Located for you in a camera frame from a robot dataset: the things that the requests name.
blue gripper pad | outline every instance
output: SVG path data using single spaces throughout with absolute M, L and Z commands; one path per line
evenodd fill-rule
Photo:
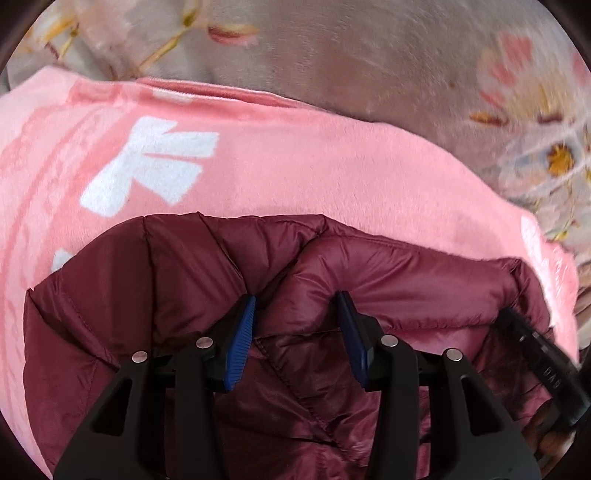
M 368 353 L 357 327 L 356 316 L 358 313 L 346 292 L 338 292 L 337 300 L 337 317 L 339 319 L 339 326 L 343 332 L 343 340 L 345 341 L 345 349 L 349 355 L 349 363 L 353 376 L 361 384 L 363 388 L 368 385 Z
M 255 318 L 255 308 L 256 298 L 250 297 L 242 313 L 236 335 L 228 350 L 226 375 L 223 379 L 227 391 L 232 391 L 242 378 L 242 372 L 244 372 L 246 358 L 248 357 L 248 350 L 252 343 L 252 324 Z

pink blanket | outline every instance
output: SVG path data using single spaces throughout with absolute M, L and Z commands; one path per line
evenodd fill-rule
M 465 257 L 521 257 L 558 343 L 577 355 L 571 255 L 420 137 L 267 93 L 55 68 L 0 98 L 0 112 L 0 410 L 45 471 L 22 386 L 25 290 L 138 215 L 324 213 Z

floral blanket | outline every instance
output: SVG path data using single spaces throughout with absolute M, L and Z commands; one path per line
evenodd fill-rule
M 57 0 L 8 65 L 277 93 L 423 136 L 575 255 L 591 286 L 591 74 L 537 0 Z

metal pin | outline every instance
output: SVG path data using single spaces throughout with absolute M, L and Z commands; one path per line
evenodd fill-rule
M 450 348 L 446 352 L 446 356 L 453 362 L 459 362 L 464 357 L 464 354 L 457 348 Z
M 213 345 L 213 340 L 209 337 L 201 337 L 199 340 L 195 342 L 197 348 L 209 348 Z
M 397 346 L 398 339 L 394 335 L 384 335 L 382 337 L 382 345 L 384 346 Z
M 148 359 L 148 354 L 146 352 L 144 352 L 143 350 L 140 350 L 139 352 L 135 352 L 132 356 L 131 359 L 136 363 L 136 364 L 141 364 L 143 362 L 145 362 Z

maroon puffer jacket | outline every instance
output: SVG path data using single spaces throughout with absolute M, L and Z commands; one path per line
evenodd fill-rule
M 25 393 L 48 466 L 123 361 L 189 344 L 249 292 L 255 341 L 242 381 L 216 400 L 231 478 L 362 479 L 379 394 L 353 378 L 329 309 L 337 290 L 416 349 L 463 350 L 516 420 L 546 400 L 490 329 L 512 306 L 548 331 L 540 285 L 520 260 L 466 260 L 323 216 L 157 215 L 114 227 L 28 293 Z M 422 392 L 423 434 L 426 410 Z M 427 455 L 424 446 L 421 474 Z

